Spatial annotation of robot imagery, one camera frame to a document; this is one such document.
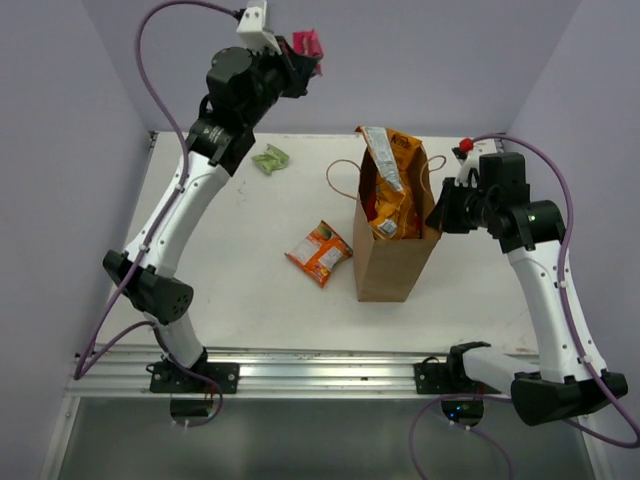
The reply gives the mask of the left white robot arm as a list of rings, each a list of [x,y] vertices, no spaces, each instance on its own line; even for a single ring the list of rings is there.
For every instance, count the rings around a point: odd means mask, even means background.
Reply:
[[[109,251],[103,266],[119,294],[150,321],[176,364],[172,379],[185,392],[201,390],[208,369],[188,310],[193,288],[175,276],[195,227],[255,143],[254,129],[281,98],[306,95],[321,55],[298,53],[284,38],[280,52],[230,47],[207,74],[207,94],[183,142],[180,164],[159,204],[126,249]]]

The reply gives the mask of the brown paper bag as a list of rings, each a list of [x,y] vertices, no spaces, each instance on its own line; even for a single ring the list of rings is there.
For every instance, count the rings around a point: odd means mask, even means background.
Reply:
[[[357,165],[356,195],[329,185],[334,192],[355,201],[353,269],[357,299],[362,303],[406,301],[441,238],[440,231],[425,225],[434,207],[427,166],[428,159],[422,153],[410,167],[410,185],[416,190],[420,227],[420,235],[415,239],[385,240],[374,235],[367,212],[374,197],[368,189],[375,186],[375,169],[368,154]]]

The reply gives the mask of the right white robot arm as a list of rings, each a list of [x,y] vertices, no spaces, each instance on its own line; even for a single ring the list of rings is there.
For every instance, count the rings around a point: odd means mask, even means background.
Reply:
[[[459,344],[447,356],[449,387],[468,393],[484,384],[506,394],[529,426],[591,414],[625,396],[626,378],[608,369],[572,289],[560,210],[531,200],[524,157],[460,147],[453,153],[459,173],[444,179],[425,224],[450,234],[484,228],[499,242],[522,288],[539,360],[517,360],[486,342]]]

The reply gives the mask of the tall orange snack bag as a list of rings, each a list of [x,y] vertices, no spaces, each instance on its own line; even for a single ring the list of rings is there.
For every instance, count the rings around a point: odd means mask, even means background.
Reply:
[[[409,170],[422,142],[403,132],[375,126],[359,126],[374,165],[373,215],[368,221],[374,235],[383,240],[420,237],[418,215]]]

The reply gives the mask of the small orange snack packet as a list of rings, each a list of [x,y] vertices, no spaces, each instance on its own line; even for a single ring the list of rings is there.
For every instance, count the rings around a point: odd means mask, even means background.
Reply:
[[[324,288],[333,270],[351,258],[352,248],[324,220],[296,244],[285,257]]]

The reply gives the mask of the small pink snack packet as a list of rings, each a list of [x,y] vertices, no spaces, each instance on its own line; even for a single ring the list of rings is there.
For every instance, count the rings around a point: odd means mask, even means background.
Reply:
[[[298,54],[317,60],[313,75],[322,75],[321,61],[324,58],[324,51],[319,40],[319,34],[315,29],[294,32],[293,49]]]

